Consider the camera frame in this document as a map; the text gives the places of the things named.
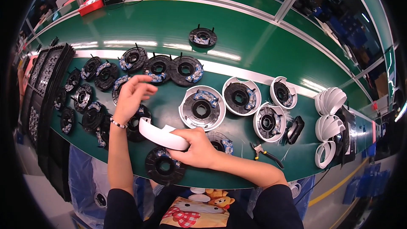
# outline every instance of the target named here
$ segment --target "red gingham bow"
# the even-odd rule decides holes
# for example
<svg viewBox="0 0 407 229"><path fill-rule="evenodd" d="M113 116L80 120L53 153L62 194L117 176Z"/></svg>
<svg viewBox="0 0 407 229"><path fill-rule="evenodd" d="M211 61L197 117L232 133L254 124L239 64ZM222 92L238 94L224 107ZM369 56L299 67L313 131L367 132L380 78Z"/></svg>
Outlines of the red gingham bow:
<svg viewBox="0 0 407 229"><path fill-rule="evenodd" d="M182 228L189 228L195 225L198 218L201 217L201 214L198 212L184 212L177 207L172 207L162 218L168 218L170 216L173 216Z"/></svg>

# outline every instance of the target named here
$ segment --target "beaded bracelet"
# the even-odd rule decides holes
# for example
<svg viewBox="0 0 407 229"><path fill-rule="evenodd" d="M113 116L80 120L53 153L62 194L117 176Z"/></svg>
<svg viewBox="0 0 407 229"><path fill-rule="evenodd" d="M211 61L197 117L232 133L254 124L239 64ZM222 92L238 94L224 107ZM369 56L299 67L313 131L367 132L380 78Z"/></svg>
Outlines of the beaded bracelet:
<svg viewBox="0 0 407 229"><path fill-rule="evenodd" d="M110 117L110 122L115 124L116 126L120 127L120 128L128 128L129 125L120 125L119 123L117 123L112 117Z"/></svg>

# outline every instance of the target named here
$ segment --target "red box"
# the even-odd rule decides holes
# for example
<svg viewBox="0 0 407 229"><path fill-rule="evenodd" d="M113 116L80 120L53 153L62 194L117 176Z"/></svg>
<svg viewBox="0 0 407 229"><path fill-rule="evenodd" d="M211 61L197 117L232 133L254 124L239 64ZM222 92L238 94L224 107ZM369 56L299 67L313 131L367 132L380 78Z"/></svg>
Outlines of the red box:
<svg viewBox="0 0 407 229"><path fill-rule="evenodd" d="M82 8L79 8L79 14L81 16L84 16L85 14L88 14L90 12L93 12L94 10L100 9L103 7L103 2L102 0L97 0L93 3L91 3L90 5L84 6Z"/></svg>

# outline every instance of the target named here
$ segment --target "pliers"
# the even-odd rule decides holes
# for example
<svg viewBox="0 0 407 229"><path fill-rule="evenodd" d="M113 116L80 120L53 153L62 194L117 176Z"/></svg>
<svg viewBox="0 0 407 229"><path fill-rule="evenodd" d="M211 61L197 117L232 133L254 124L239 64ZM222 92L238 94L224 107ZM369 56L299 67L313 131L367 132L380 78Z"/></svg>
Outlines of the pliers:
<svg viewBox="0 0 407 229"><path fill-rule="evenodd" d="M275 157L272 154L268 153L267 151L263 150L263 148L261 147L261 144L258 140L257 140L256 146L252 142L250 144L252 145L253 149L256 151L256 156L254 157L254 160L258 160L258 154L261 152L264 155L266 155L267 157L274 160L281 169L284 169L284 166L282 165L281 161L277 157Z"/></svg>

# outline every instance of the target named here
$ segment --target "green workbench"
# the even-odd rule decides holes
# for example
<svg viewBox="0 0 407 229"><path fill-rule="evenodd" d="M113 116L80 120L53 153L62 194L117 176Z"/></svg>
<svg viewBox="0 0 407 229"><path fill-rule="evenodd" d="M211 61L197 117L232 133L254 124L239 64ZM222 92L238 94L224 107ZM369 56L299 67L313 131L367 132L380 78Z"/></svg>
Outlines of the green workbench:
<svg viewBox="0 0 407 229"><path fill-rule="evenodd" d="M74 70L74 68L82 68L87 62L87 58L74 58L69 65L68 72ZM118 65L118 60L109 59L109 62ZM126 73L120 69L119 76ZM68 77L68 73L65 74L61 86L65 84ZM211 72L205 72L202 79L197 85L206 85L216 89L221 93L223 84L230 76L216 74ZM102 92L94 87L94 82L88 82L93 87L92 101L99 101L107 109L106 112L114 114L115 105L112 101L112 89L110 88L106 92ZM270 86L257 83L264 101L271 101L269 89ZM183 124L179 113L178 106L181 104L184 98L185 92L189 87L177 86L174 82L168 81L162 84L158 88L158 92L155 96L152 96L149 100L143 102L147 106L153 116L153 123L159 128L163 128L166 124L175 128L186 128ZM67 99L66 106L70 106L74 109L73 101ZM319 169L315 165L315 150L320 142L315 136L315 122L319 115L315 110L314 100L302 95L298 95L297 105L289 111L290 116L295 118L300 115L305 122L305 127L294 145L286 144L286 139L283 138L278 143L267 143L262 141L262 147L267 152L275 155L279 159L285 159L282 161L285 169L283 170L286 179L293 181L301 179L318 172L322 172L323 169ZM82 114L75 111L74 127L69 135L65 135L61 131L60 113L54 110L52 115L51 127L59 133L62 137L67 139L70 143L83 150L85 153L102 160L107 163L108 151L103 148L98 148L98 141L95 134L87 133L79 125L78 121L82 121ZM371 144L372 138L372 123L371 121L364 120L357 117L357 126L366 126L366 132L363 132L363 128L358 128L357 137L357 152L360 152L369 144ZM229 111L226 113L226 117L222 124L215 129L225 134L229 139L233 141L233 155L247 159L253 159L255 152L252 149L250 142L256 142L260 140L253 130L253 116L240 117L236 116ZM133 173L145 178L148 176L145 173L144 162L147 154L153 148L157 147L151 141L145 140L140 143L129 142L130 160L133 168ZM259 161L273 164L276 163L264 155L259 156ZM201 169L189 166L186 170L184 178L179 182L181 186L189 187L203 187L203 188L216 188L216 189L237 189L237 188L249 188L253 187L253 184L242 178L234 175L230 175L224 172L212 171L209 169Z"/></svg>

